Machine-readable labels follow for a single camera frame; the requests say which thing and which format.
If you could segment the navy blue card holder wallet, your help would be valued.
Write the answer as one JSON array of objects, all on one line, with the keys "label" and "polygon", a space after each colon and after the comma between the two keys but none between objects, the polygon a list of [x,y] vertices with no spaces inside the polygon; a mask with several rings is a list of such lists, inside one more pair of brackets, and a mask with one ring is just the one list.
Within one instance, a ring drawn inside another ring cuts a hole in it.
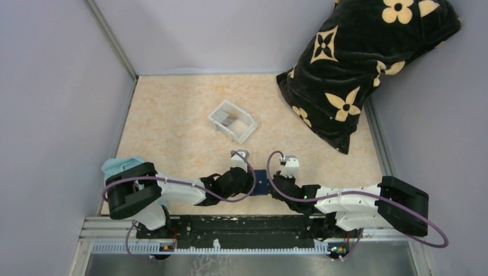
[{"label": "navy blue card holder wallet", "polygon": [[253,190],[251,196],[265,196],[269,194],[268,188],[268,176],[267,171],[263,170],[255,170],[256,174],[256,186]]}]

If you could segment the white plastic card box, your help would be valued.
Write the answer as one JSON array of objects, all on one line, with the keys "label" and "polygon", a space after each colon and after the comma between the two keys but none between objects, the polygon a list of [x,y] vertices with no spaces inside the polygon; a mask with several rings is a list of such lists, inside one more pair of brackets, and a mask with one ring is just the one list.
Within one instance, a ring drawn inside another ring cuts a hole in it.
[{"label": "white plastic card box", "polygon": [[242,145],[258,128],[255,118],[234,103],[224,100],[207,116],[213,129]]}]

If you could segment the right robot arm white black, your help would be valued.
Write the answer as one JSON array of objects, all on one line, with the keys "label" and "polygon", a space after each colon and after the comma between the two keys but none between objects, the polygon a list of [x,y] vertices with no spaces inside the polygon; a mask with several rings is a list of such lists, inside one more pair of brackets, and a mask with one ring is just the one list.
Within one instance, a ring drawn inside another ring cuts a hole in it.
[{"label": "right robot arm white black", "polygon": [[299,162],[294,156],[281,160],[283,169],[268,175],[273,198],[306,216],[323,214],[325,232],[339,237],[359,228],[393,228],[410,236],[428,234],[428,193],[393,176],[359,188],[332,188],[296,184]]}]

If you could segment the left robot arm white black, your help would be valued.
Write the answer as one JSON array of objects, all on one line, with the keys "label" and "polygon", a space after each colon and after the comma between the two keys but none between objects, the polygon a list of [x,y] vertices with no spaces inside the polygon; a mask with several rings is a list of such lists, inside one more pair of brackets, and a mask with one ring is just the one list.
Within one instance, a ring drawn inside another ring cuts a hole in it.
[{"label": "left robot arm white black", "polygon": [[257,177],[248,156],[245,150],[231,151],[228,171],[197,179],[171,177],[140,157],[109,159],[101,167],[105,177],[101,197],[112,220],[131,219],[164,238],[173,229],[169,201],[208,207],[251,196]]}]

